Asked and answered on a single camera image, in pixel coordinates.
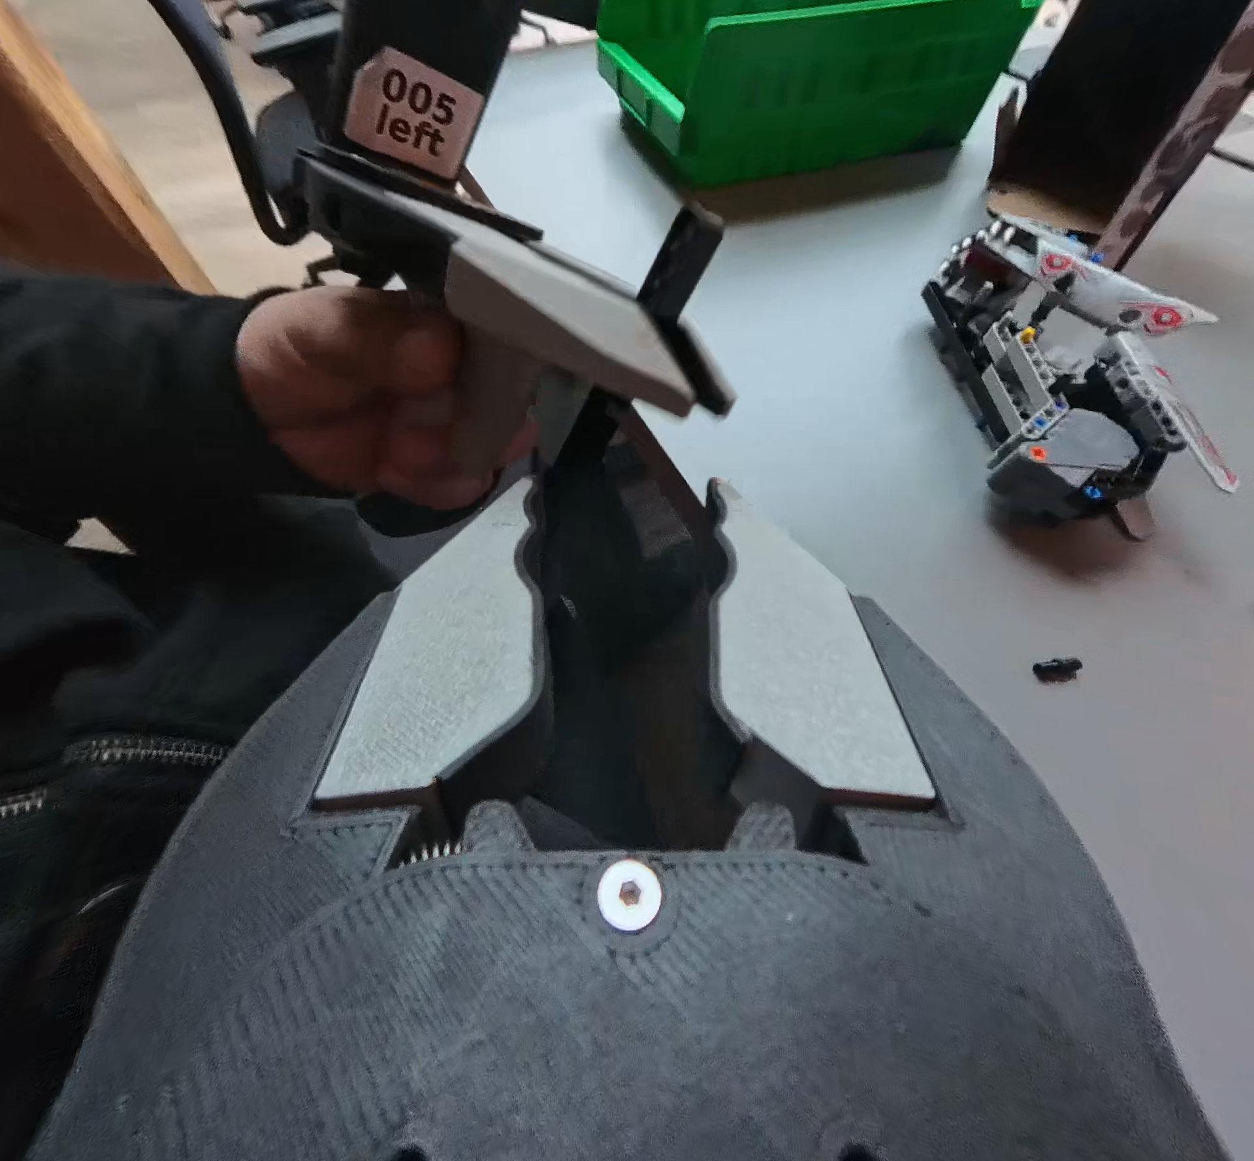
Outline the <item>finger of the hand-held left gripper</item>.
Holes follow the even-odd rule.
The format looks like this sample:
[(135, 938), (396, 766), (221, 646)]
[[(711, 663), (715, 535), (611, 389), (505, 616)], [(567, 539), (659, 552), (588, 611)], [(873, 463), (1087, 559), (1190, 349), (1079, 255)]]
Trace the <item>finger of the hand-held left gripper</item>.
[(465, 330), (460, 394), (480, 413), (525, 398), (549, 370), (684, 417), (737, 401), (699, 330), (635, 289), (544, 243), (456, 239), (445, 305)]

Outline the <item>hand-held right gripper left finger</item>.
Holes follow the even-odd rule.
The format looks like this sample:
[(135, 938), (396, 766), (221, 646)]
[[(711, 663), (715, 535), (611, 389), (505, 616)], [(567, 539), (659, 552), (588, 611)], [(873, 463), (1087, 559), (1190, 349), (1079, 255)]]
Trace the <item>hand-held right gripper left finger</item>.
[(553, 718), (540, 546), (540, 481), (519, 480), (404, 580), (316, 808), (467, 813), (528, 792)]

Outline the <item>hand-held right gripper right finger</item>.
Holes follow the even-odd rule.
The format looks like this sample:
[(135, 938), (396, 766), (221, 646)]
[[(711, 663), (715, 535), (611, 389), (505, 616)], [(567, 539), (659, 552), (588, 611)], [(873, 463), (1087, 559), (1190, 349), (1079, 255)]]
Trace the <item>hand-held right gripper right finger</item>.
[(726, 574), (711, 698), (741, 745), (743, 806), (933, 808), (937, 793), (844, 582), (726, 480), (707, 485)]

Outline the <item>person's left forearm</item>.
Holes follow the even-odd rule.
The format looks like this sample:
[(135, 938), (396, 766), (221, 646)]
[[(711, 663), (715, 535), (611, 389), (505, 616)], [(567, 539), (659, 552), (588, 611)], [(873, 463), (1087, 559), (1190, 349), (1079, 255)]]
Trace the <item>person's left forearm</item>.
[(162, 500), (305, 493), (245, 396), (237, 340), (255, 306), (176, 287), (1, 275), (3, 520), (60, 540)]

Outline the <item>person's left hand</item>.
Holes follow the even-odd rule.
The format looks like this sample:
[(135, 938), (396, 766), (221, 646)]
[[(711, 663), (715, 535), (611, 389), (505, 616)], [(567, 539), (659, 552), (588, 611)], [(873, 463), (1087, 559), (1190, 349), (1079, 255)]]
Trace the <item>person's left hand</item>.
[(473, 507), (539, 436), (523, 416), (487, 469), (455, 463), (461, 353), (461, 325), (444, 309), (402, 290), (349, 286), (267, 297), (247, 314), (234, 350), (261, 425), (306, 476), (436, 511)]

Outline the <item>black office chair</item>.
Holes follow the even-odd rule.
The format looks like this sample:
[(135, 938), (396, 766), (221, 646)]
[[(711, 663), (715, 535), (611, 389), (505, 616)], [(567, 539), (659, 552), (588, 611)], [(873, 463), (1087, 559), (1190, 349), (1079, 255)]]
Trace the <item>black office chair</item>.
[(234, 9), (257, 17), (253, 61), (274, 71), (289, 89), (251, 118), (225, 43), (226, 24), (202, 0), (146, 0), (168, 28), (207, 92), (237, 175), (262, 233), (291, 246), (309, 234), (309, 211), (297, 159), (313, 151), (330, 91), (330, 72), (345, 0), (239, 0)]

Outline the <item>green plastic bin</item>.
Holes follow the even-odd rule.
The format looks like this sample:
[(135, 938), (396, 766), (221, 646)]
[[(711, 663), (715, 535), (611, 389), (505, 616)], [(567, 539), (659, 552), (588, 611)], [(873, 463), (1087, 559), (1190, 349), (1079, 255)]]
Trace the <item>green plastic bin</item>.
[(599, 73), (687, 183), (959, 146), (1048, 0), (600, 0)]

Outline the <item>wooden partition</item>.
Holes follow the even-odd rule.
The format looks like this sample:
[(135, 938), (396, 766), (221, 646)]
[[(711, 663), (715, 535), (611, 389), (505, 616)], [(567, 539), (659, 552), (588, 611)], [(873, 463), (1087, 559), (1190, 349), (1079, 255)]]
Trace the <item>wooden partition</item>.
[(1, 0), (1, 254), (44, 270), (214, 291), (9, 0)]

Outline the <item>open cardboard box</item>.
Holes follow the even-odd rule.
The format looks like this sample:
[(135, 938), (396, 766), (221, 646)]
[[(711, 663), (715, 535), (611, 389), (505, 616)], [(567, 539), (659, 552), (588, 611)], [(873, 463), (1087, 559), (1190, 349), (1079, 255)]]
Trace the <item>open cardboard box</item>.
[(992, 210), (1132, 258), (1251, 98), (1251, 0), (1076, 0), (997, 112)]

